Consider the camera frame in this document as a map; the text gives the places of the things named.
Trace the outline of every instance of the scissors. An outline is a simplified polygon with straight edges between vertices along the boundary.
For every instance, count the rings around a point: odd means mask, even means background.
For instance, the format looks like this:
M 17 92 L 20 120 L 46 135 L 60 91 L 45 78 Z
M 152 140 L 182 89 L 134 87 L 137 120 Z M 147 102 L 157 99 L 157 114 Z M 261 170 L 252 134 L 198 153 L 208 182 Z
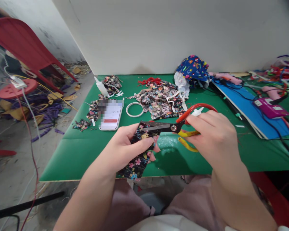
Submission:
M 191 147 L 182 137 L 190 137 L 194 135 L 200 134 L 198 131 L 192 131 L 192 132 L 183 132 L 181 131 L 181 128 L 184 124 L 188 124 L 188 122 L 185 120 L 186 117 L 190 115 L 190 113 L 195 110 L 198 107 L 205 107 L 210 110 L 213 110 L 217 112 L 217 110 L 209 105 L 204 103 L 198 103 L 191 106 L 186 112 L 184 112 L 183 115 L 181 115 L 177 120 L 176 123 L 162 123 L 162 122 L 155 122 L 153 120 L 149 122 L 144 122 L 145 124 L 150 125 L 148 128 L 142 128 L 140 131 L 154 131 L 154 132 L 172 132 L 177 133 L 180 137 L 178 138 L 179 142 L 186 147 L 187 150 L 192 152 L 199 152 L 196 148 Z

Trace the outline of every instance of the white partition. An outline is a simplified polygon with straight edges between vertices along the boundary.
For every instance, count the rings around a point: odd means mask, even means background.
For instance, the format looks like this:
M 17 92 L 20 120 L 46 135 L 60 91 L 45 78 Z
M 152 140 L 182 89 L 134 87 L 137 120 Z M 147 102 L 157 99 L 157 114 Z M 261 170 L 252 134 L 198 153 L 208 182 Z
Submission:
M 289 54 L 289 1 L 52 1 L 94 74 L 173 73 L 190 54 L 240 72 Z

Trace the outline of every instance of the left hand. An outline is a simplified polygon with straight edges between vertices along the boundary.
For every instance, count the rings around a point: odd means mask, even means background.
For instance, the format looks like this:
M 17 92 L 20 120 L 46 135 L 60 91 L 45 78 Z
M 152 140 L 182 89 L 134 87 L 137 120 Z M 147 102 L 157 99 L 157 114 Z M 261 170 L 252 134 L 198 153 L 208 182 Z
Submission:
M 131 139 L 137 130 L 138 124 L 132 124 L 126 127 L 120 127 L 114 134 L 112 139 L 108 142 L 104 150 L 100 153 L 94 161 L 95 167 L 102 167 L 107 169 L 110 174 L 116 173 L 123 169 L 128 163 L 139 154 L 146 151 L 154 142 L 152 137 L 138 141 L 131 144 Z M 160 149 L 155 145 L 155 152 Z M 151 155 L 150 161 L 155 161 L 154 154 Z

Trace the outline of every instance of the pink device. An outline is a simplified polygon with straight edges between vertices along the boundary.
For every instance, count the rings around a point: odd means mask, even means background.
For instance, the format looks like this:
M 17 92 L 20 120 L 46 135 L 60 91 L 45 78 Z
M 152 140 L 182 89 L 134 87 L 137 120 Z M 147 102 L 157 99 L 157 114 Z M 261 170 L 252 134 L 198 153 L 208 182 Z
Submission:
M 278 119 L 289 115 L 289 112 L 281 106 L 271 104 L 273 101 L 271 98 L 259 98 L 253 103 L 270 119 Z
M 268 96 L 273 99 L 273 100 L 277 100 L 280 98 L 280 95 L 278 94 L 279 92 L 283 92 L 281 89 L 276 88 L 276 87 L 269 87 L 269 86 L 264 86 L 262 88 L 263 92 L 266 92 L 268 94 Z
M 214 72 L 209 72 L 209 75 L 214 76 L 217 79 L 225 79 L 228 80 L 229 82 L 235 84 L 235 85 L 240 85 L 242 83 L 242 80 L 228 74 L 228 73 L 214 73 Z

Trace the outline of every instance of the white glue bottle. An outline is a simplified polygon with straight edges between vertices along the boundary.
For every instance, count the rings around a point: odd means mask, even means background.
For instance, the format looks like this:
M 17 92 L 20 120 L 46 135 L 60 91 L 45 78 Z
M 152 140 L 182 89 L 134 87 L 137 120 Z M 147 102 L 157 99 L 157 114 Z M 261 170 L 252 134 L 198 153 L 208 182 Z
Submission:
M 100 81 L 98 81 L 98 79 L 94 76 L 95 81 L 96 81 L 96 85 L 99 88 L 99 91 L 106 97 L 108 95 L 107 89 L 104 86 L 104 84 Z

